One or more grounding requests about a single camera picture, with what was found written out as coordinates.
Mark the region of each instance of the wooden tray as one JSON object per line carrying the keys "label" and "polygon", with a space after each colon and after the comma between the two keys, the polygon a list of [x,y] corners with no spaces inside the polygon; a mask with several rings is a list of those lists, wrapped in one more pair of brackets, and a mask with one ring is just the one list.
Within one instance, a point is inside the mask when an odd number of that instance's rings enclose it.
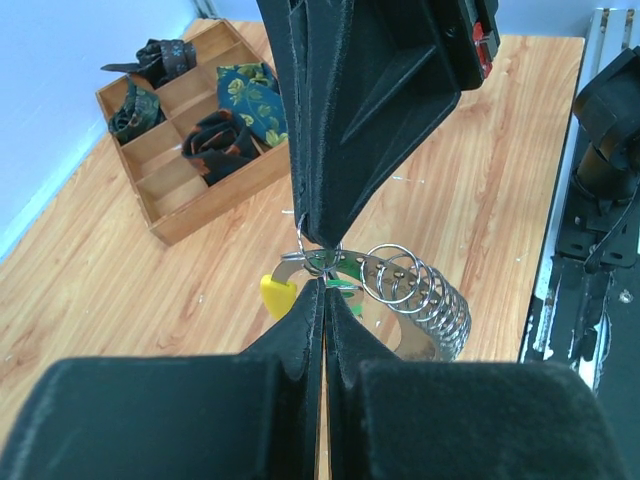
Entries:
{"label": "wooden tray", "polygon": [[[216,68],[264,62],[224,20],[188,40],[196,48],[196,68],[157,90],[143,78],[132,76],[136,84],[158,95],[167,120],[122,146],[111,136],[149,230],[167,245],[236,207],[290,168],[288,142],[270,148],[254,139],[261,155],[207,187],[182,157],[182,139],[199,120],[218,109]],[[121,77],[96,93],[106,121],[120,108],[126,92],[127,81]]]}

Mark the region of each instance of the green floral tie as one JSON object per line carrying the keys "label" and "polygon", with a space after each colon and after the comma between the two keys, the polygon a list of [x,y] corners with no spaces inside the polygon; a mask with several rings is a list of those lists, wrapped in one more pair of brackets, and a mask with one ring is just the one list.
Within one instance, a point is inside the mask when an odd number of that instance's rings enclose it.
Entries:
{"label": "green floral tie", "polygon": [[109,131],[120,145],[130,142],[164,122],[158,96],[133,83],[127,77],[129,89],[124,104],[109,120]]}

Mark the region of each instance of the key ring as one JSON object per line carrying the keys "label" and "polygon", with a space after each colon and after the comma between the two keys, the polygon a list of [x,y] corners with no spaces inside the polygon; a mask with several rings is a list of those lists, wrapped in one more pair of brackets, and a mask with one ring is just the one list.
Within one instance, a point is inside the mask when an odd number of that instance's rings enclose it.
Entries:
{"label": "key ring", "polygon": [[[362,286],[364,287],[365,291],[371,296],[373,297],[375,300],[379,301],[380,303],[384,303],[385,305],[389,306],[389,307],[393,307],[395,305],[400,305],[401,303],[404,303],[406,301],[408,301],[411,297],[413,297],[413,295],[419,290],[420,288],[420,281],[422,280],[422,272],[421,272],[421,268],[420,268],[420,260],[418,260],[418,257],[416,257],[413,252],[411,252],[410,250],[404,248],[401,245],[396,245],[395,243],[384,243],[382,245],[378,245],[375,248],[372,248],[371,250],[369,250],[369,253],[367,253],[367,257],[372,256],[374,253],[376,253],[378,250],[382,250],[383,248],[395,248],[397,250],[400,250],[401,254],[396,255],[394,257],[391,257],[388,260],[385,260],[383,264],[391,264],[393,263],[393,260],[397,259],[397,258],[402,258],[402,257],[408,257],[411,259],[411,261],[413,262],[413,267],[411,268],[415,268],[416,269],[416,280],[415,283],[413,285],[413,287],[411,288],[411,290],[409,291],[409,293],[407,295],[405,295],[404,297],[402,297],[399,300],[387,300],[385,298],[383,298],[382,294],[377,295],[372,289],[371,287],[369,287],[367,285],[367,275],[365,272],[365,265],[367,264],[366,261],[363,261],[360,264],[360,281],[362,282]],[[376,286],[378,289],[378,292],[382,292],[382,276],[384,274],[384,270],[383,269],[378,269],[378,273],[376,276]]]}
{"label": "key ring", "polygon": [[325,266],[322,268],[318,268],[315,265],[313,265],[313,263],[311,263],[311,256],[309,255],[309,253],[307,252],[307,250],[304,248],[304,242],[302,241],[302,223],[304,222],[304,219],[306,218],[307,214],[303,213],[300,216],[300,220],[298,221],[298,229],[297,229],[297,235],[298,235],[298,248],[300,250],[300,253],[302,254],[302,256],[305,259],[305,262],[307,263],[308,267],[307,270],[309,271],[309,273],[312,273],[312,271],[317,271],[320,275],[322,275],[326,280],[328,280],[329,278],[329,272],[331,270],[333,270],[334,268],[336,268],[338,266],[338,264],[341,261],[341,257],[342,257],[342,242],[340,242],[340,244],[338,245],[338,248],[336,250],[333,250],[333,262],[331,263],[331,265],[326,265],[328,256],[325,257]]}

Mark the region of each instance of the wood grain surface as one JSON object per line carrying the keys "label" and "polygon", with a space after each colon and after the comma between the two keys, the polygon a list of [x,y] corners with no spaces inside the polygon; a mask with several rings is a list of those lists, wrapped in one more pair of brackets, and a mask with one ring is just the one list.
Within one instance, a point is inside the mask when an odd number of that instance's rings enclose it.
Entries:
{"label": "wood grain surface", "polygon": [[[238,28],[271,58],[261,25]],[[345,239],[361,251],[402,244],[459,287],[473,316],[463,360],[517,358],[582,48],[505,37],[485,86],[463,96]],[[296,249],[291,210],[286,177],[165,247],[146,230],[112,143],[100,141],[0,266],[0,439],[60,358],[251,344],[273,323],[260,277]],[[373,301],[364,314],[397,344],[393,316]]]}

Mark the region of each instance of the necktie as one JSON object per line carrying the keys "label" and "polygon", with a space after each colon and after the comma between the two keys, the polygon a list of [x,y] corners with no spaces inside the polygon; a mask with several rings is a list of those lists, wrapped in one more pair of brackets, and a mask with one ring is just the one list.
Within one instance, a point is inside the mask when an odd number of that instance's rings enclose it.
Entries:
{"label": "necktie", "polygon": [[248,63],[218,67],[221,108],[240,115],[251,132],[270,147],[288,138],[278,82],[269,66]]}
{"label": "necktie", "polygon": [[242,119],[221,109],[198,122],[182,144],[182,155],[211,186],[256,158],[258,151]]}
{"label": "necktie", "polygon": [[136,53],[138,63],[112,63],[107,72],[137,73],[153,88],[159,88],[196,66],[196,50],[182,40],[149,40]]}
{"label": "necktie", "polygon": [[130,142],[165,120],[158,96],[133,83],[127,77],[129,88],[124,104],[109,119],[109,131],[120,145]]}

